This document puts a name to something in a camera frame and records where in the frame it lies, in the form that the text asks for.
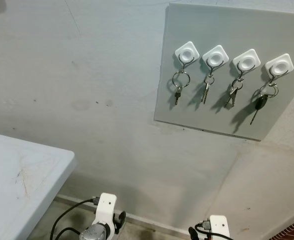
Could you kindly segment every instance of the wire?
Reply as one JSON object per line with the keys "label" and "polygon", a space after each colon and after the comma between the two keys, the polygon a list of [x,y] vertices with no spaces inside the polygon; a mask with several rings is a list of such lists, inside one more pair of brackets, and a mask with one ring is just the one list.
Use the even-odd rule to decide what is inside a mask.
{"label": "wire", "polygon": [[220,233],[202,231],[202,230],[199,229],[199,228],[201,228],[201,226],[202,226],[201,223],[198,223],[197,225],[195,225],[196,231],[198,231],[201,234],[207,235],[208,238],[211,237],[211,236],[217,236],[217,237],[221,237],[221,238],[224,238],[224,239],[227,239],[227,240],[233,240],[232,238],[230,238],[228,236],[225,236],[223,234],[220,234]]}
{"label": "wire", "polygon": [[82,202],[79,202],[77,204],[75,204],[74,206],[70,207],[67,211],[65,211],[62,215],[60,215],[57,220],[55,221],[55,223],[53,224],[52,226],[52,229],[51,229],[51,233],[50,233],[50,240],[53,239],[53,231],[55,230],[55,227],[58,223],[58,221],[63,217],[65,216],[68,212],[70,212],[71,210],[73,210],[74,208],[78,207],[79,205],[82,205],[82,204],[85,204],[85,203],[93,203],[95,205],[98,205],[98,202],[99,202],[99,197],[95,197],[95,198],[91,198],[91,199],[88,199],[88,200],[85,200],[85,201],[82,201]]}
{"label": "wire", "polygon": [[195,231],[193,227],[189,227],[188,229],[191,240],[199,240],[198,233]]}
{"label": "wire", "polygon": [[68,230],[74,232],[74,233],[77,234],[77,235],[80,235],[80,232],[77,231],[76,229],[74,229],[74,228],[72,228],[72,227],[66,227],[65,229],[63,229],[63,230],[57,235],[57,237],[56,237],[55,240],[58,240],[58,239],[60,238],[60,236],[61,236],[65,231],[68,231]]}

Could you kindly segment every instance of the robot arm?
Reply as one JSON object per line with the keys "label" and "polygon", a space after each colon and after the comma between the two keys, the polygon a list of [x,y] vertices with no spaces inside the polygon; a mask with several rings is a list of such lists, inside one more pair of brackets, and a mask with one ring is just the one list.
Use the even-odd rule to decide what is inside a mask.
{"label": "robot arm", "polygon": [[230,238],[227,218],[221,215],[211,215],[208,220],[189,228],[191,240],[199,240],[198,233],[207,236],[205,240],[232,240]]}
{"label": "robot arm", "polygon": [[99,199],[96,218],[92,225],[80,235],[80,240],[112,240],[123,226],[126,213],[123,211],[115,219],[114,209],[117,197],[113,194],[102,193]]}

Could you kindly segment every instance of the key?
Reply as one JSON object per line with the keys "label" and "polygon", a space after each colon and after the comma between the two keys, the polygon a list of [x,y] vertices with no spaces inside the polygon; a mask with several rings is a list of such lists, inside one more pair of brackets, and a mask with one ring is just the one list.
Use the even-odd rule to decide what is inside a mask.
{"label": "key", "polygon": [[230,92],[230,97],[228,98],[226,104],[225,104],[225,108],[227,107],[228,103],[230,102],[230,100],[232,100],[232,106],[235,106],[235,102],[236,102],[236,96],[237,96],[237,92],[238,92],[238,88],[232,88],[231,92]]}
{"label": "key", "polygon": [[179,87],[175,93],[175,97],[176,97],[176,105],[178,105],[178,100],[179,97],[181,97],[181,88]]}
{"label": "key", "polygon": [[209,92],[209,87],[210,87],[210,83],[206,83],[206,89],[203,93],[203,96],[202,96],[202,99],[201,99],[201,102],[203,102],[203,104],[206,103],[206,99],[207,99],[207,95],[208,95],[208,92]]}
{"label": "key", "polygon": [[259,99],[258,99],[258,101],[256,103],[256,107],[255,107],[256,108],[256,113],[254,114],[250,125],[252,125],[253,120],[256,118],[256,115],[257,115],[258,111],[266,105],[268,97],[269,97],[268,95],[263,95],[263,96],[259,97]]}

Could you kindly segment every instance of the table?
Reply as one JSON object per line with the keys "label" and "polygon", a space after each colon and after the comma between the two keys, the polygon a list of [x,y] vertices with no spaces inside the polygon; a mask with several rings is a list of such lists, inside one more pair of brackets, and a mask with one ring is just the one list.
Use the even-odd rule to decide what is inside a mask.
{"label": "table", "polygon": [[0,135],[0,239],[26,239],[75,166],[71,151]]}

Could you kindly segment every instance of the concrete wall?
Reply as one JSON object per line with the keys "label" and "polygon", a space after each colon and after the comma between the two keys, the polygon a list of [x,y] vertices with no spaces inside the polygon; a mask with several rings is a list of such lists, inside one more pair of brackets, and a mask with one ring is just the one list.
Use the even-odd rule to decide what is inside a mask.
{"label": "concrete wall", "polygon": [[[184,1],[294,12],[294,0]],[[164,0],[0,0],[0,134],[75,151],[61,193],[186,230],[294,219],[294,100],[262,142],[153,121]]]}

